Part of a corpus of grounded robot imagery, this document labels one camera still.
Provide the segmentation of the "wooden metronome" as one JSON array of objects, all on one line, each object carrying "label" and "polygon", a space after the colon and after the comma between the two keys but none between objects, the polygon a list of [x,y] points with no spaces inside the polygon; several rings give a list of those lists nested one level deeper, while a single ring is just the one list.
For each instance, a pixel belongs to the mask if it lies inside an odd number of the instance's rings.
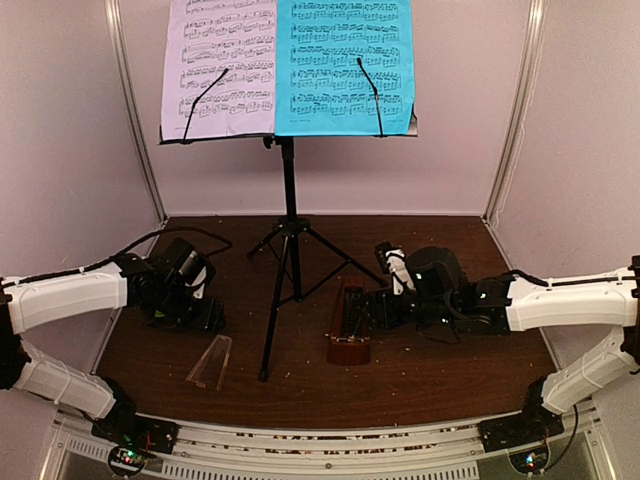
[{"label": "wooden metronome", "polygon": [[360,309],[366,293],[364,278],[341,280],[330,322],[327,362],[337,366],[361,366],[371,361],[370,328]]}]

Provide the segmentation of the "clear plastic metronome cover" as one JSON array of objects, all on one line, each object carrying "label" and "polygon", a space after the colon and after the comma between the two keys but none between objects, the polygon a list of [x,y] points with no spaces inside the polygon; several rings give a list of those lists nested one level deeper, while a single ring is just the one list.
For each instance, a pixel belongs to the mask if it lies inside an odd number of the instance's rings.
[{"label": "clear plastic metronome cover", "polygon": [[186,381],[199,388],[220,391],[229,364],[233,341],[217,335],[194,364]]}]

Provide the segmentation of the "black perforated music stand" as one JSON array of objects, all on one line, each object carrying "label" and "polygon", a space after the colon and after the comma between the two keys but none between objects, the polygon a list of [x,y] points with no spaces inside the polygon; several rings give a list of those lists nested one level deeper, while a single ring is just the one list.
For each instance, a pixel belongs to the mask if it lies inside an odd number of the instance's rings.
[{"label": "black perforated music stand", "polygon": [[[276,330],[276,321],[279,313],[279,309],[282,305],[286,304],[286,299],[282,296],[282,289],[286,280],[291,281],[293,286],[292,300],[301,302],[309,295],[308,291],[302,287],[302,274],[301,274],[301,259],[300,259],[300,246],[299,238],[303,234],[308,234],[315,238],[319,243],[324,245],[330,251],[338,255],[343,267],[353,266],[366,277],[373,280],[381,287],[387,286],[387,281],[382,277],[374,274],[370,269],[363,264],[349,256],[346,252],[338,248],[335,244],[331,243],[325,237],[320,235],[310,224],[310,222],[301,217],[297,209],[296,198],[296,180],[295,180],[295,167],[294,167],[294,140],[291,137],[278,136],[274,132],[273,134],[253,135],[253,136],[240,136],[223,139],[235,139],[235,138],[259,138],[263,141],[263,144],[267,148],[271,148],[277,145],[281,149],[281,157],[283,161],[283,179],[284,179],[284,195],[285,195],[285,213],[277,220],[274,229],[267,234],[255,247],[253,247],[247,254],[249,258],[262,248],[268,246],[271,240],[279,236],[282,239],[282,247],[279,254],[278,272],[274,284],[274,292],[270,307],[270,317],[268,321],[266,340],[264,344],[264,350],[262,354],[261,366],[259,370],[259,378],[261,381],[266,381],[269,377],[269,363],[271,358],[271,351],[273,346],[273,340]],[[209,140],[196,140],[186,143],[163,143],[161,141],[161,127],[160,127],[160,142],[163,145],[189,145],[195,142],[215,141],[222,139],[209,139]]]}]

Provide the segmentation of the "cyan paper sheet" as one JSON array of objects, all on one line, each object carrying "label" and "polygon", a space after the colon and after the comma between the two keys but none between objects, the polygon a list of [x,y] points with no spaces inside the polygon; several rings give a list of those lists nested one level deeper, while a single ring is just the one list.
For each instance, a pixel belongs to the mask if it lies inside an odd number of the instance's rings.
[{"label": "cyan paper sheet", "polygon": [[276,135],[405,136],[415,100],[410,2],[278,2]]}]

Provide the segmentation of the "lilac sheet music paper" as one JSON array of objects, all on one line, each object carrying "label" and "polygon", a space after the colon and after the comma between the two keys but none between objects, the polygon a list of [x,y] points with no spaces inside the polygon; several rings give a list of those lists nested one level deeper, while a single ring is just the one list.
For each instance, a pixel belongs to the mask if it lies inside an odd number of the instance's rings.
[{"label": "lilac sheet music paper", "polygon": [[273,134],[276,36],[275,1],[173,1],[161,141]]}]

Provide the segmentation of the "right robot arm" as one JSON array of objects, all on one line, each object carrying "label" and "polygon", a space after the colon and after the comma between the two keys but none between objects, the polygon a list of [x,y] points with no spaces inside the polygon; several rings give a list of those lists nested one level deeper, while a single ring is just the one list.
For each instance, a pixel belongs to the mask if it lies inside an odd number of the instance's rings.
[{"label": "right robot arm", "polygon": [[508,335],[549,326],[608,325],[610,333],[564,369],[529,387],[513,419],[519,440],[535,440],[574,404],[625,374],[639,371],[639,259],[611,272],[542,279],[521,270],[471,281],[455,254],[424,247],[411,255],[389,243],[376,256],[392,284],[358,301],[374,330],[407,320],[445,325],[455,335]]}]

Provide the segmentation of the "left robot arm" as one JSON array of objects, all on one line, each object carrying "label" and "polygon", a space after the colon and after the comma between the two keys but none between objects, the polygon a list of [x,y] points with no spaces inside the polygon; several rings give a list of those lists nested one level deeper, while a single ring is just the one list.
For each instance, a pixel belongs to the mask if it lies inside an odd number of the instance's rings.
[{"label": "left robot arm", "polygon": [[174,230],[160,254],[141,257],[130,247],[76,269],[1,282],[1,387],[19,389],[73,407],[123,444],[147,432],[133,400],[113,380],[86,374],[35,348],[27,331],[94,311],[139,308],[151,320],[218,333],[225,325],[222,302],[207,295],[216,270]]}]

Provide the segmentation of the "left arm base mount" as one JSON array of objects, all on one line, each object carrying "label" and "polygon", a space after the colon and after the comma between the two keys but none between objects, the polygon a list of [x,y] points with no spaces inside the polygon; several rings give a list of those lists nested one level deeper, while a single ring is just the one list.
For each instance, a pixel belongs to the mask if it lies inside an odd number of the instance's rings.
[{"label": "left arm base mount", "polygon": [[129,479],[146,467],[160,462],[160,454],[171,454],[177,441],[179,426],[175,422],[138,414],[109,414],[95,419],[84,414],[92,424],[91,434],[110,441],[114,446],[107,454],[107,466],[119,478]]}]

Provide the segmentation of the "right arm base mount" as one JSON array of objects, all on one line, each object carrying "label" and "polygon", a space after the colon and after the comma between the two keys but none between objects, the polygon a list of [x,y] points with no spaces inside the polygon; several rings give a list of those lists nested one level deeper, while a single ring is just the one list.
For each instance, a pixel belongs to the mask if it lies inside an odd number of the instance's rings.
[{"label": "right arm base mount", "polygon": [[505,450],[519,474],[542,474],[551,465],[551,437],[564,432],[560,416],[527,417],[523,413],[484,420],[478,432],[486,453]]}]

